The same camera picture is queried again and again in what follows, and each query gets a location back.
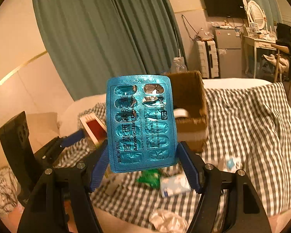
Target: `refrigerator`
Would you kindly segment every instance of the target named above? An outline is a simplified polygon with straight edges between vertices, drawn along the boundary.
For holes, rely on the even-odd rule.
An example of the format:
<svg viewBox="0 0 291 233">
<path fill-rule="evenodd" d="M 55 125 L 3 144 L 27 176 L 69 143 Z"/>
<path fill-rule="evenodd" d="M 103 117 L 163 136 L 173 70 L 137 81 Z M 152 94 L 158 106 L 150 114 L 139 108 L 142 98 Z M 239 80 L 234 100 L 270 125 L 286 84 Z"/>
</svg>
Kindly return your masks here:
<svg viewBox="0 0 291 233">
<path fill-rule="evenodd" d="M 215 29 L 220 78 L 242 77 L 241 37 L 238 29 Z"/>
</svg>

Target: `screw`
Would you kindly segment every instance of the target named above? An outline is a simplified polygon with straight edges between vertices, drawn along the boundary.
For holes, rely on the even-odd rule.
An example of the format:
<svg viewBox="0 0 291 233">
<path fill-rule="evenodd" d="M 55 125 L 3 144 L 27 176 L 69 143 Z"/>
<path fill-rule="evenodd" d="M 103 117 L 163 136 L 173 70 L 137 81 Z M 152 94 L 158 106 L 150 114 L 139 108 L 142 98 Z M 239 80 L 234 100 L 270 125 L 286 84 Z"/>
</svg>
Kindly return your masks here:
<svg viewBox="0 0 291 233">
<path fill-rule="evenodd" d="M 208 163 L 208 164 L 205 165 L 205 168 L 207 170 L 212 170 L 213 169 L 213 165 Z"/>
<path fill-rule="evenodd" d="M 47 168 L 44 173 L 50 175 L 52 171 L 53 171 L 52 168 Z"/>
<path fill-rule="evenodd" d="M 244 176 L 246 174 L 246 172 L 244 170 L 238 170 L 237 173 L 240 175 L 240 176 Z"/>
<path fill-rule="evenodd" d="M 78 169 L 83 169 L 84 167 L 85 167 L 85 163 L 83 163 L 83 162 L 80 162 L 77 164 Z"/>
</svg>

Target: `clothing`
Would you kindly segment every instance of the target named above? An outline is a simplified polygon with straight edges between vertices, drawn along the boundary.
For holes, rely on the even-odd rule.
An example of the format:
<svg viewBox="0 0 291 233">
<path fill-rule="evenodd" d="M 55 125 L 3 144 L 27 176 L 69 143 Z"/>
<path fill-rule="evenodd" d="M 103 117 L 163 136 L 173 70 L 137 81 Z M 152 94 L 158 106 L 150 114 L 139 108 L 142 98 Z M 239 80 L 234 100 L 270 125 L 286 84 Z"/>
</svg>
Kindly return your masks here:
<svg viewBox="0 0 291 233">
<path fill-rule="evenodd" d="M 290 68 L 289 68 L 289 79 L 291 80 L 291 27 L 283 24 L 278 23 L 277 24 L 277 38 L 276 41 L 277 45 L 280 46 L 287 46 L 290 51 Z"/>
<path fill-rule="evenodd" d="M 277 58 L 271 54 L 270 56 L 267 56 L 263 54 L 263 57 L 268 60 L 270 63 L 272 63 L 275 67 L 277 66 Z M 279 58 L 279 73 L 282 74 L 284 72 L 289 71 L 289 57 L 287 55 L 282 55 Z"/>
</svg>

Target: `cardboard box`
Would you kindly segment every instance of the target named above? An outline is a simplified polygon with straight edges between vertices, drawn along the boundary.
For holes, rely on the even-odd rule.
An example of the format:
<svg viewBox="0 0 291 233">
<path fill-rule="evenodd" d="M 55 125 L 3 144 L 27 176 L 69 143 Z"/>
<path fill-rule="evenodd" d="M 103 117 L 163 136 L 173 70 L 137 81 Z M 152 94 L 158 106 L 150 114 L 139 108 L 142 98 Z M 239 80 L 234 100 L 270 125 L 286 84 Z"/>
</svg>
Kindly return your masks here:
<svg viewBox="0 0 291 233">
<path fill-rule="evenodd" d="M 204 83 L 199 71 L 167 74 L 171 81 L 173 108 L 189 112 L 189 118 L 176 118 L 178 142 L 186 141 L 196 153 L 208 139 L 208 114 Z"/>
<path fill-rule="evenodd" d="M 89 149 L 93 152 L 107 138 L 107 127 L 95 113 L 80 117 L 80 121 Z M 111 173 L 110 165 L 108 165 L 105 177 L 109 178 Z"/>
</svg>

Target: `empty blister cavity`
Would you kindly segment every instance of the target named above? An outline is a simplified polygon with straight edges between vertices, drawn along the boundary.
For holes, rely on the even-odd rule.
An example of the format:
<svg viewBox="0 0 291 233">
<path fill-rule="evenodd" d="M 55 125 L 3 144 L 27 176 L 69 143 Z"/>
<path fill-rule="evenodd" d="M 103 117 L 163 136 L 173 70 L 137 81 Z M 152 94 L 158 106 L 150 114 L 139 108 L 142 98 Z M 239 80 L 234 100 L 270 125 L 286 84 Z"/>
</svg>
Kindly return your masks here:
<svg viewBox="0 0 291 233">
<path fill-rule="evenodd" d="M 138 126 L 135 125 L 135 123 L 123 123 L 122 125 L 118 126 L 116 128 L 116 134 L 120 137 L 127 134 L 131 135 L 137 135 L 140 133 L 140 129 Z"/>
<path fill-rule="evenodd" d="M 129 152 L 121 154 L 121 163 L 132 164 L 139 163 L 142 160 L 142 154 L 140 152 Z"/>
<path fill-rule="evenodd" d="M 115 119 L 119 122 L 119 123 L 128 123 L 128 122 L 134 122 L 137 120 L 137 113 L 136 111 L 133 109 L 131 111 L 122 111 L 119 112 L 115 115 Z"/>
<path fill-rule="evenodd" d="M 149 120 L 152 120 L 152 121 L 168 119 L 167 111 L 164 109 L 157 109 L 157 108 L 148 109 L 146 116 Z"/>
<path fill-rule="evenodd" d="M 162 94 L 164 92 L 164 88 L 160 84 L 146 84 L 143 87 L 143 91 L 146 94 Z"/>
<path fill-rule="evenodd" d="M 153 136 L 149 142 L 151 148 L 166 147 L 169 145 L 169 138 L 166 136 Z"/>
<path fill-rule="evenodd" d="M 114 93 L 116 95 L 133 95 L 137 92 L 136 85 L 124 85 L 124 86 L 117 86 L 114 89 Z"/>
<path fill-rule="evenodd" d="M 171 157 L 170 151 L 168 149 L 156 149 L 149 152 L 149 159 L 153 160 L 161 160 Z"/>
<path fill-rule="evenodd" d="M 144 97 L 142 99 L 142 103 L 147 106 L 153 106 L 153 107 L 165 105 L 163 97 L 157 97 L 155 95 Z"/>
<path fill-rule="evenodd" d="M 117 99 L 114 103 L 117 108 L 131 108 L 137 106 L 137 100 L 132 96 L 122 95 L 120 99 Z"/>
<path fill-rule="evenodd" d="M 168 125 L 165 122 L 150 122 L 145 127 L 145 132 L 148 134 L 164 134 L 168 131 Z"/>
</svg>

